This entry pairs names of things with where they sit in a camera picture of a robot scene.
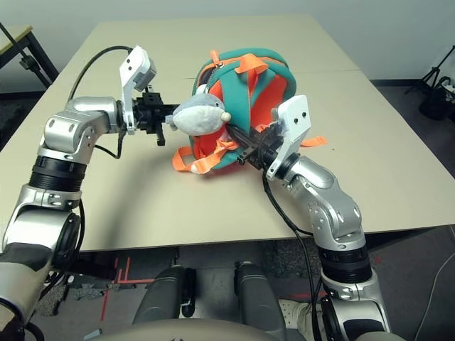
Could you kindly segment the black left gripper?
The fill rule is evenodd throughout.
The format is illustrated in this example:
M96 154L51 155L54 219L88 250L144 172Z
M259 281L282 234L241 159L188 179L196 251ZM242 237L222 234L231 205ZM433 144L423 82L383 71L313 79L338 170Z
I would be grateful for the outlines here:
M134 118L139 130L147 134L156 134L157 146L165 146L166 139L162 127L161 109L173 112L179 104L163 104L158 92L144 92L141 97L133 100Z

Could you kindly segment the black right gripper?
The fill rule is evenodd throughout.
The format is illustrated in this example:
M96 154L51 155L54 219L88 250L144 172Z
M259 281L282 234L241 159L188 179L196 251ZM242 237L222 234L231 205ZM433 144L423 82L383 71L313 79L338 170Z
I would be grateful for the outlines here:
M237 157L240 165L250 163L257 170L267 170L277 157L277 149L282 145L283 137L279 135L281 127L278 124L266 126L258 131L254 128L249 133L241 128L227 124L226 131L232 140L241 147Z

